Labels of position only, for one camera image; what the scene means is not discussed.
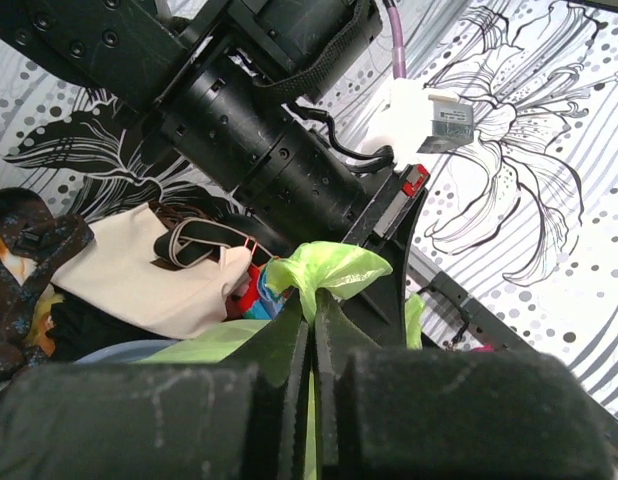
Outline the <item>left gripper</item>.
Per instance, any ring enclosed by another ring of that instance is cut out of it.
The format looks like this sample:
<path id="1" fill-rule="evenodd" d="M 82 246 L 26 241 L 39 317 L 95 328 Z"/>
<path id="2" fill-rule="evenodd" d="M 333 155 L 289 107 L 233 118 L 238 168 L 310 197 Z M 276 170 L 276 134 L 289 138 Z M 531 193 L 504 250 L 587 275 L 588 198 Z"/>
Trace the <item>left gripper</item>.
<path id="1" fill-rule="evenodd" d="M 392 267 L 390 274 L 341 303 L 345 315 L 380 346 L 406 343 L 406 268 L 428 180 L 422 164 L 408 165 L 401 173 L 387 167 L 365 177 L 363 185 L 377 190 L 341 240 L 377 253 Z"/>

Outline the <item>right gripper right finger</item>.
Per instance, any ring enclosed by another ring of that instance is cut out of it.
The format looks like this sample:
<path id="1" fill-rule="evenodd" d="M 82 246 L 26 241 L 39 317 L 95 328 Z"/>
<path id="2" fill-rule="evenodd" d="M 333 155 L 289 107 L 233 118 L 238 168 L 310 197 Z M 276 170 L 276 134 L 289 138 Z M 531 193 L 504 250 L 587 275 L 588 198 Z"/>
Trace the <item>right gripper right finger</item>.
<path id="1" fill-rule="evenodd" d="M 327 291 L 314 322 L 322 479 L 610 479 L 590 397 L 538 352 L 380 347 Z"/>

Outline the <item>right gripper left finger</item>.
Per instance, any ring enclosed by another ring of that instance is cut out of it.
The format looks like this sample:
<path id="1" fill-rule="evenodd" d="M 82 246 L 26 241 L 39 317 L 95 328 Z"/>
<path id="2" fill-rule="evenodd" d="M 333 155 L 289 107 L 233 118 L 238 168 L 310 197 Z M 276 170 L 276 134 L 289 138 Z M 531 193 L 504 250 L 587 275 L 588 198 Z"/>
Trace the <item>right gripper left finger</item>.
<path id="1" fill-rule="evenodd" d="M 40 366 L 0 404 L 0 479 L 299 479 L 308 380 L 297 297 L 214 364 Z"/>

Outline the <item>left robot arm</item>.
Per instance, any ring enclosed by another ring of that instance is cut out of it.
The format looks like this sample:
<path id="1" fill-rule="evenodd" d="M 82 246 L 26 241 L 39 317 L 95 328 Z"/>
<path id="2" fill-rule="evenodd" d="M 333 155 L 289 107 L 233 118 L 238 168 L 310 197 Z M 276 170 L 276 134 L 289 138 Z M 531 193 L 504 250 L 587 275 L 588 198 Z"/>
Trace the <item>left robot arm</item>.
<path id="1" fill-rule="evenodd" d="M 370 248 L 393 266 L 344 303 L 382 346 L 405 333 L 409 241 L 426 172 L 395 173 L 385 150 L 365 176 L 306 130 L 314 105 L 382 28 L 372 1 L 208 1 L 177 22 L 163 1 L 0 1 L 0 39 L 51 74 L 120 101 L 145 153 L 186 157 L 289 245 Z M 308 107 L 297 105 L 299 98 Z"/>

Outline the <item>green trash bag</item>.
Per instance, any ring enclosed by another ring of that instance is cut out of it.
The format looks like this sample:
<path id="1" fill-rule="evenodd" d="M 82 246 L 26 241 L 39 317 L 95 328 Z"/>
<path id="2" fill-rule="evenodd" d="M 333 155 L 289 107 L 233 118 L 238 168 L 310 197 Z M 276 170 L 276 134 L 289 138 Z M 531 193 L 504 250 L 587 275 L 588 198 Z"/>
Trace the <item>green trash bag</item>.
<path id="1" fill-rule="evenodd" d="M 344 313 L 341 303 L 392 272 L 377 253 L 360 246 L 311 242 L 267 266 L 267 284 L 288 291 L 270 321 L 235 320 L 146 358 L 148 364 L 255 362 L 265 380 L 250 421 L 254 440 L 249 479 L 316 479 L 338 463 L 336 382 L 350 349 L 379 346 Z M 405 295 L 409 349 L 422 347 L 420 296 Z"/>

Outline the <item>cream canvas tote bag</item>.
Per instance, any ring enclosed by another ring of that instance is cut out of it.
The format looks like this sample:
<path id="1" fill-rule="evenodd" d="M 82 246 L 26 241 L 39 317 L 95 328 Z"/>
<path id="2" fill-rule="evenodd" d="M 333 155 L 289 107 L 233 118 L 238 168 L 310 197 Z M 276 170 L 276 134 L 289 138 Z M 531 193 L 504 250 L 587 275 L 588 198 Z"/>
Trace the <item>cream canvas tote bag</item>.
<path id="1" fill-rule="evenodd" d="M 183 269 L 157 263 L 154 243 L 167 228 L 146 204 L 89 225 L 94 240 L 52 284 L 113 317 L 164 337 L 199 336 L 227 319 L 226 301 L 246 279 L 251 253 L 241 242 L 219 258 Z"/>

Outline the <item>colourful printed bag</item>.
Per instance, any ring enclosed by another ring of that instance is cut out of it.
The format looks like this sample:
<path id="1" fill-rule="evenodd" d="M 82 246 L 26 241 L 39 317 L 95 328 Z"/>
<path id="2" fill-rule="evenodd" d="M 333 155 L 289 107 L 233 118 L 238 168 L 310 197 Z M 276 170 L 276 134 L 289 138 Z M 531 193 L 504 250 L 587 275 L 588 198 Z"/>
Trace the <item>colourful printed bag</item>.
<path id="1" fill-rule="evenodd" d="M 251 265 L 247 273 L 248 281 L 232 294 L 240 318 L 273 320 L 282 310 L 290 293 L 276 293 L 269 288 L 266 265 Z"/>

